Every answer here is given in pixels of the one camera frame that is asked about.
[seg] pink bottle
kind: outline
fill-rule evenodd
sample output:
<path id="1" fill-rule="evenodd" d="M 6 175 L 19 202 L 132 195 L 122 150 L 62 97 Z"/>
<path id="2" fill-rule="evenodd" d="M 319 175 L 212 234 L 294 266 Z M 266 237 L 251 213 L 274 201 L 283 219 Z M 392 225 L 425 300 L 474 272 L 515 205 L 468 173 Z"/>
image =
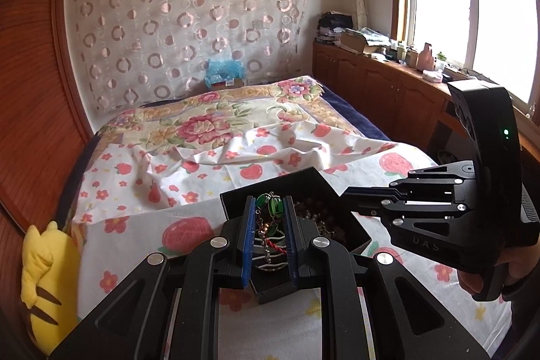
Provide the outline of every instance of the pink bottle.
<path id="1" fill-rule="evenodd" d="M 424 49 L 418 56 L 418 64 L 416 68 L 420 71 L 433 71 L 435 69 L 435 59 L 430 44 L 424 44 Z"/>

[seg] floral bedspread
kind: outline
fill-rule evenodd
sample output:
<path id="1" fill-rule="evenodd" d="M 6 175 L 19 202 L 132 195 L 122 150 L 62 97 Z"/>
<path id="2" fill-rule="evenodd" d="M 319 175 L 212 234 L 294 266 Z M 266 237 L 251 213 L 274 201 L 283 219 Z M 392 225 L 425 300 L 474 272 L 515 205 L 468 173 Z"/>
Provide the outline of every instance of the floral bedspread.
<path id="1" fill-rule="evenodd" d="M 417 148 L 365 138 L 321 93 L 300 77 L 128 110 L 104 126 L 71 223 L 82 252 L 79 317 L 149 253 L 188 253 L 219 233 L 220 193 L 315 167 L 341 194 L 433 165 Z M 495 351 L 510 324 L 508 304 L 474 302 L 455 270 L 392 247 L 377 219 L 358 221 L 373 238 L 367 255 L 393 254 Z M 220 359 L 321 358 L 318 290 L 257 305 L 250 290 L 223 289 L 220 303 Z"/>

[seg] open black cardboard box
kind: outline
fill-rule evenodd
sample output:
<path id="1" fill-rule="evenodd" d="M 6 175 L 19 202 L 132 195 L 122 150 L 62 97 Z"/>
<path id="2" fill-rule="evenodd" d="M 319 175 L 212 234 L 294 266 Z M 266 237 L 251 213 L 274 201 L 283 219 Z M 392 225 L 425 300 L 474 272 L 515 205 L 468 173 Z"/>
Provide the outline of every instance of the open black cardboard box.
<path id="1" fill-rule="evenodd" d="M 222 193 L 221 203 L 227 219 L 234 219 L 244 213 L 248 196 L 258 197 L 270 191 L 281 197 L 290 195 L 293 202 L 303 201 L 308 197 L 319 199 L 334 217 L 335 224 L 346 232 L 347 250 L 360 254 L 371 242 L 371 237 L 362 225 L 343 206 L 334 189 L 313 167 Z M 251 284 L 260 304 L 296 291 L 287 268 L 264 272 L 253 267 Z"/>

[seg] pikachu plush toy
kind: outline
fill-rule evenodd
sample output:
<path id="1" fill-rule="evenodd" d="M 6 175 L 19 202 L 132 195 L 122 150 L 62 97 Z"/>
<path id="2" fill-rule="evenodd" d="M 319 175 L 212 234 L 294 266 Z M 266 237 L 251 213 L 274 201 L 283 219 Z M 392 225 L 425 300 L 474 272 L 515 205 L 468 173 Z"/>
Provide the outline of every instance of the pikachu plush toy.
<path id="1" fill-rule="evenodd" d="M 52 221 L 41 235 L 35 226 L 28 228 L 22 255 L 26 328 L 48 356 L 77 325 L 79 252 Z"/>

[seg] hand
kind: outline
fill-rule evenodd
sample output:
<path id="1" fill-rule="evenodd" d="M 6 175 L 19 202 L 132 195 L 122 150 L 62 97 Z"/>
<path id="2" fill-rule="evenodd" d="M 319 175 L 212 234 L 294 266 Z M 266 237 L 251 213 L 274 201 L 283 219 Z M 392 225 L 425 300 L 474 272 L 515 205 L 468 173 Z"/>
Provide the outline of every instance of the hand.
<path id="1" fill-rule="evenodd" d="M 540 260 L 540 240 L 530 247 L 511 247 L 503 249 L 496 266 L 508 264 L 508 277 L 504 285 L 512 285 L 525 278 L 538 264 Z M 484 281 L 480 275 L 457 271 L 460 286 L 472 295 L 480 293 L 484 287 Z"/>

